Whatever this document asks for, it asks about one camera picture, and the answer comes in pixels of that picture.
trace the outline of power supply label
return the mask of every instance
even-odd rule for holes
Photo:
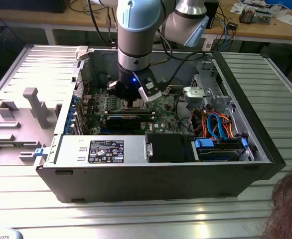
[[[124,163],[123,140],[93,140],[91,141],[89,163]]]

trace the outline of person's hair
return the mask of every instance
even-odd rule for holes
[[[273,210],[263,239],[292,239],[292,172],[281,179],[272,192]]]

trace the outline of computer case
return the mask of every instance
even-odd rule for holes
[[[63,13],[70,0],[0,0],[0,9]]]

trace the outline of green circuit board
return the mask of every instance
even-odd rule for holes
[[[181,133],[173,107],[174,94],[161,97],[146,106],[142,100],[137,100],[133,103],[133,107],[128,108],[127,102],[109,95],[105,89],[99,89],[84,99],[83,117],[87,134],[90,135],[144,135],[148,132]],[[109,130],[107,118],[113,115],[137,116],[141,118],[141,126],[134,131]]]

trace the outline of wooden desk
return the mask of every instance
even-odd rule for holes
[[[239,15],[229,13],[231,5],[236,3],[236,0],[222,0],[222,9],[224,14],[228,17],[229,21],[238,24],[238,29],[234,37],[235,40],[245,41],[261,41],[261,42],[276,42],[292,44],[292,26],[283,23],[273,18],[270,24],[257,24],[250,25],[241,24],[239,22]],[[86,0],[79,0],[75,2],[72,7],[77,10],[82,10],[86,6]],[[93,9],[99,9],[101,6],[93,5]],[[101,31],[107,31],[106,16],[107,11],[103,9],[94,14],[96,22]],[[88,14],[82,12],[75,12],[69,7],[63,14],[49,13],[49,12],[30,12],[30,11],[16,11],[16,10],[0,10],[0,17],[10,26],[19,27],[32,27],[42,28],[45,30],[48,43],[56,45],[53,29],[64,30],[83,30],[95,31],[92,20]],[[218,21],[215,21],[212,29],[206,29],[203,35],[206,38],[205,44],[213,39],[219,38],[223,33]]]

